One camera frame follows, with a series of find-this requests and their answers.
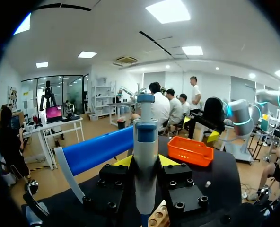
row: yellow triangle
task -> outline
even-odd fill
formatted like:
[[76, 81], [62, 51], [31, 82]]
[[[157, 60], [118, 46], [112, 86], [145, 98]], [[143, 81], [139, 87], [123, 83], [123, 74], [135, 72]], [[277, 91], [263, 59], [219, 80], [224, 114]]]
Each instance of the yellow triangle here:
[[186, 122], [189, 122], [191, 119], [189, 117], [185, 117], [183, 121], [183, 128]]
[[168, 165], [173, 165], [173, 166], [179, 165], [179, 163], [176, 163], [173, 160], [171, 160], [167, 157], [164, 157], [163, 155], [159, 155], [159, 159], [160, 159], [160, 163], [161, 163], [162, 167], [168, 166]]
[[213, 141], [215, 141], [215, 140], [217, 140], [218, 139], [218, 137], [219, 137], [219, 133], [217, 132], [217, 131], [213, 131], [212, 133], [211, 133], [211, 135], [207, 138], [207, 142], [209, 143], [209, 142], [213, 142]]
[[127, 166], [129, 168], [130, 164], [131, 164], [131, 159], [132, 159], [132, 155], [130, 155], [124, 159], [121, 159], [120, 161], [112, 164], [112, 166], [123, 165], [123, 166]]

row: shelving unit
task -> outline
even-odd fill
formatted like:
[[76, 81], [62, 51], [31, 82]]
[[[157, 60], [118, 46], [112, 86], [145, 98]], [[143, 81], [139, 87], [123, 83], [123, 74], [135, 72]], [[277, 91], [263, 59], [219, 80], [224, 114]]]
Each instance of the shelving unit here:
[[105, 86], [96, 85], [95, 82], [91, 82], [90, 85], [91, 92], [89, 93], [89, 100], [91, 110], [95, 112], [96, 116], [106, 116], [109, 115], [109, 105], [108, 103], [113, 102], [113, 98], [116, 97], [116, 82], [106, 83]]

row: man in white shirt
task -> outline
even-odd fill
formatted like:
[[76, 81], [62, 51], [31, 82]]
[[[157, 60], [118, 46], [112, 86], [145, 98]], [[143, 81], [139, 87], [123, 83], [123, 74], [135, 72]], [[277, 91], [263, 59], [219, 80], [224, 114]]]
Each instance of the man in white shirt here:
[[[197, 77], [191, 77], [190, 78], [191, 85], [193, 86], [193, 91], [192, 91], [192, 100], [191, 100], [191, 111], [193, 113], [198, 113], [200, 111], [200, 99], [201, 99], [201, 92], [199, 91], [199, 87], [197, 85]], [[196, 121], [194, 119], [191, 119], [188, 124], [185, 124], [186, 126], [189, 126], [189, 131], [188, 131], [188, 138], [193, 139], [193, 133], [195, 130], [196, 126]]]
[[[155, 102], [152, 103], [153, 118], [158, 120], [158, 131], [159, 134], [162, 134], [166, 129], [166, 125], [163, 124], [169, 119], [169, 100], [161, 93], [161, 86], [158, 82], [151, 83], [149, 89], [151, 94], [155, 96]], [[131, 116], [133, 120], [139, 117], [136, 113]]]
[[166, 97], [168, 98], [170, 104], [168, 126], [178, 124], [183, 116], [182, 104], [175, 97], [175, 91], [173, 89], [166, 91]]
[[182, 108], [183, 108], [183, 113], [185, 115], [188, 115], [189, 114], [189, 111], [190, 111], [190, 105], [189, 103], [186, 101], [187, 100], [187, 95], [186, 94], [181, 94], [180, 97], [179, 97], [179, 100], [182, 104]]

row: computer screen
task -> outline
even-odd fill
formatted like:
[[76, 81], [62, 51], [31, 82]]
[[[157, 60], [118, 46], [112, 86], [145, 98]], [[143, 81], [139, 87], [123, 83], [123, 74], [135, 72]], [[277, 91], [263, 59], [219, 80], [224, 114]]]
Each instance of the computer screen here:
[[19, 116], [13, 116], [11, 118], [11, 127], [13, 129], [19, 129], [20, 128], [20, 121], [19, 121]]
[[53, 107], [48, 107], [46, 108], [46, 119], [51, 119], [54, 117], [61, 117], [61, 106], [53, 106]]

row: black hair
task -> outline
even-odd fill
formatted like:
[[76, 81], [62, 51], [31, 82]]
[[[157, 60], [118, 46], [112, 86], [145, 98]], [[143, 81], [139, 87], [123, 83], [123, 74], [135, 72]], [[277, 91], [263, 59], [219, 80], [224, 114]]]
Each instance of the black hair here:
[[197, 77], [195, 77], [195, 76], [191, 77], [191, 79], [195, 79], [196, 82], [198, 81], [198, 80], [197, 80]]
[[12, 111], [5, 107], [1, 111], [1, 126], [2, 128], [7, 128], [11, 126]]
[[166, 93], [175, 96], [175, 91], [173, 89], [167, 90]]
[[180, 97], [181, 97], [181, 98], [184, 98], [184, 99], [185, 99], [185, 101], [187, 100], [187, 95], [186, 95], [186, 94], [184, 94], [184, 93], [182, 93], [182, 94], [180, 95]]
[[158, 82], [151, 83], [149, 89], [152, 93], [161, 92], [161, 86]]

